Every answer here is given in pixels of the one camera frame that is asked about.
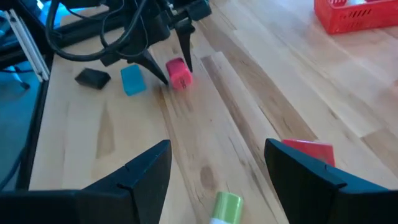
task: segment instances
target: wooden table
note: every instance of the wooden table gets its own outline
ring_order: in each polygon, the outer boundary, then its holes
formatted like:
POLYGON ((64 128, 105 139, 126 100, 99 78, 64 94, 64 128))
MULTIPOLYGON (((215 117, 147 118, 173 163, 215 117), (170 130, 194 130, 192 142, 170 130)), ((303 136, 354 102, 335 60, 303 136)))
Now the wooden table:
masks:
MULTIPOLYGON (((266 138, 334 145, 336 166, 398 188, 398 29, 330 37, 308 1, 217 0, 196 23, 194 82, 123 92, 118 62, 55 57, 30 189, 80 189, 163 139, 172 174, 161 223, 208 223, 219 190, 244 198, 242 223, 287 223, 264 164, 266 138), (102 91, 79 86, 104 70, 102 91)), ((119 36, 121 30, 108 34, 119 36)), ((67 48, 87 54, 98 38, 67 48)), ((182 56, 172 37, 151 47, 159 65, 182 56)))

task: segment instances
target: yellow-green cap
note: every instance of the yellow-green cap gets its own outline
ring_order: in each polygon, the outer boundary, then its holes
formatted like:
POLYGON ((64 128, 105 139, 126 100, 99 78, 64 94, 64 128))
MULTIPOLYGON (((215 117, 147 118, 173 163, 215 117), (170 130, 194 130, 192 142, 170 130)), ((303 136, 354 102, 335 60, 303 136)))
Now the yellow-green cap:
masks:
POLYGON ((243 199, 229 192, 218 192, 212 218, 225 223, 240 224, 243 199))

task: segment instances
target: blue cube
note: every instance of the blue cube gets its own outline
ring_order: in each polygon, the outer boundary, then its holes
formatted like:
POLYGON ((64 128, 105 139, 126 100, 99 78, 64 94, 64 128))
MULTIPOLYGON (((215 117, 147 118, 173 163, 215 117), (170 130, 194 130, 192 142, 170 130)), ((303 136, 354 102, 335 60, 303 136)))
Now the blue cube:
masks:
POLYGON ((128 66, 120 71, 124 92, 127 96, 140 93, 146 89, 144 79, 138 65, 128 66))

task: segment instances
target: red plastic basket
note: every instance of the red plastic basket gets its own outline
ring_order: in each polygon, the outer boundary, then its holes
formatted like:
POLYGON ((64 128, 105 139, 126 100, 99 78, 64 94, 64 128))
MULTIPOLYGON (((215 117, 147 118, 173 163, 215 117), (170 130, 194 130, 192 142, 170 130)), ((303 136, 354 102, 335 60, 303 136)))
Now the red plastic basket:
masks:
POLYGON ((398 25, 398 0, 315 0, 314 9, 329 34, 398 25))

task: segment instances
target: red block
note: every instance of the red block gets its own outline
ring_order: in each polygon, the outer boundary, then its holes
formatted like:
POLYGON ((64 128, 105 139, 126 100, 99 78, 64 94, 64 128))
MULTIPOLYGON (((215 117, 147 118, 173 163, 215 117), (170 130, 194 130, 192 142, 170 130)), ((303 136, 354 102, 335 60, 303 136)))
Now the red block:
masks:
POLYGON ((173 88, 181 90, 191 85, 192 74, 182 58, 175 58, 166 63, 173 88))
POLYGON ((285 139, 282 142, 331 166, 335 166, 333 146, 330 144, 293 139, 285 139))

